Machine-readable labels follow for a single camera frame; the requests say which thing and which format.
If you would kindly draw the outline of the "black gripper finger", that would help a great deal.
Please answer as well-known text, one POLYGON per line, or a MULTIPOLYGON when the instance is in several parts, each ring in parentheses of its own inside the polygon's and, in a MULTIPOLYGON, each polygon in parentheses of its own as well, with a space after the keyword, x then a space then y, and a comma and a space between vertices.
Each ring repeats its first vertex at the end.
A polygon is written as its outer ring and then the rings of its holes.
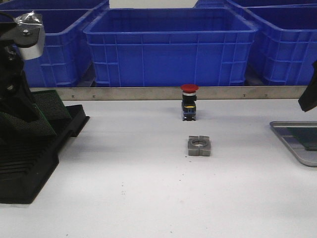
POLYGON ((18 118, 26 122, 32 122, 39 119, 39 112, 34 106, 35 99, 30 91, 24 71, 21 73, 15 98, 17 99, 15 112, 18 118))
POLYGON ((317 61, 313 63, 313 68, 314 72, 311 81, 298 100, 298 103, 304 112, 317 106, 317 61))

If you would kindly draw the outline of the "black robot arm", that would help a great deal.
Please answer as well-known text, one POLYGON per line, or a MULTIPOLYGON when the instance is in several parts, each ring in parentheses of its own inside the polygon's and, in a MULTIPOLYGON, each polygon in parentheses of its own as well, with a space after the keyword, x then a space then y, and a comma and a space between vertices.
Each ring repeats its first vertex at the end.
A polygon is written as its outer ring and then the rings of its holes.
POLYGON ((43 53, 42 15, 28 12, 0 24, 0 129, 48 129, 52 122, 85 124, 89 117, 81 105, 66 107, 55 90, 31 92, 24 61, 43 53))

